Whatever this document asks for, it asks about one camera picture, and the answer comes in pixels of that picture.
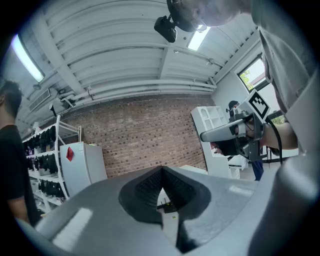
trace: white refrigerator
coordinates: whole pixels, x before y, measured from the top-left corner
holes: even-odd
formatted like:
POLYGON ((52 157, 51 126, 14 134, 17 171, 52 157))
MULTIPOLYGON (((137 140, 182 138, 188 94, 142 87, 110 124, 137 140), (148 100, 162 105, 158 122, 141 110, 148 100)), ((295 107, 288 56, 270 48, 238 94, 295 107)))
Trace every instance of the white refrigerator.
POLYGON ((89 185, 108 178, 101 146, 83 142, 62 145, 60 159, 64 182, 70 197, 89 185))

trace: cable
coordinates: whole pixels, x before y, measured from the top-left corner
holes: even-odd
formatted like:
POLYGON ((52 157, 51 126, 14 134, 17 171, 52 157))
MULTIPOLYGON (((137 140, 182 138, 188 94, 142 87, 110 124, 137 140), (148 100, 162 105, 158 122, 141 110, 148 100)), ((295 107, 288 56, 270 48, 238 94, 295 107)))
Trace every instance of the cable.
POLYGON ((280 164, 282 165, 283 164, 283 161, 282 161, 282 142, 281 142, 281 138, 280 138, 280 134, 276 128, 276 126, 274 125, 274 123, 271 121, 271 119, 269 117, 267 117, 265 119, 265 121, 271 125, 274 133, 275 133, 275 136, 276 136, 276 139, 278 141, 278 147, 279 147, 279 158, 280 158, 280 164))
POLYGON ((269 160, 268 149, 269 149, 269 147, 266 146, 266 147, 265 147, 265 151, 266 151, 266 161, 268 162, 268 164, 269 164, 269 169, 270 169, 270 162, 271 162, 271 160, 269 160))
POLYGON ((251 129, 247 123, 245 123, 245 126, 248 127, 248 129, 249 129, 251 132, 253 132, 253 131, 255 130, 255 129, 251 129))

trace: brick wall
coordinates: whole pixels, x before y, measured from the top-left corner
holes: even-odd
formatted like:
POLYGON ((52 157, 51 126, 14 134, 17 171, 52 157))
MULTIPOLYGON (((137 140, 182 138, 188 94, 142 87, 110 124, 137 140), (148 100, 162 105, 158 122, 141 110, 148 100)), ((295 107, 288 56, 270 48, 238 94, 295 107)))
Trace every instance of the brick wall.
POLYGON ((208 95, 169 94, 109 101, 61 118, 103 148, 109 178, 158 165, 207 169, 191 111, 214 106, 208 95))

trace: red sticker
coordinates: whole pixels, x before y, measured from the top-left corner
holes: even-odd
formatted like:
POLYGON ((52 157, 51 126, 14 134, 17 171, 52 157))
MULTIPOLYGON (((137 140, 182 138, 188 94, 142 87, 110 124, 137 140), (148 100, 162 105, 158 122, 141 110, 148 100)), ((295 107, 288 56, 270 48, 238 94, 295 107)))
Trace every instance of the red sticker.
POLYGON ((71 162, 73 156, 74 152, 72 151, 71 147, 68 147, 65 157, 68 158, 68 160, 71 162))

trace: fluorescent light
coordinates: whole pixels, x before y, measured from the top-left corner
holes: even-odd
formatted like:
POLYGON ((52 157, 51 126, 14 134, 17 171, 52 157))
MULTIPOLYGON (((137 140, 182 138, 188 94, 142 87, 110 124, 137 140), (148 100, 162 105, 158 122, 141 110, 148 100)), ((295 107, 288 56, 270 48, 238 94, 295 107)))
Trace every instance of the fluorescent light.
POLYGON ((210 27, 208 27, 202 33, 198 32, 198 31, 195 32, 192 39, 191 39, 191 42, 189 43, 189 45, 187 47, 191 50, 197 51, 199 49, 201 43, 205 39, 206 35, 208 34, 209 30, 210 30, 210 27))
POLYGON ((15 54, 18 56, 19 60, 22 62, 25 68, 29 71, 29 73, 34 77, 34 79, 37 82, 40 82, 42 79, 44 79, 44 76, 42 75, 40 70, 36 67, 36 65, 33 63, 33 61, 30 59, 30 57, 26 53, 26 50, 21 44, 18 35, 14 36, 11 42, 11 46, 15 54))

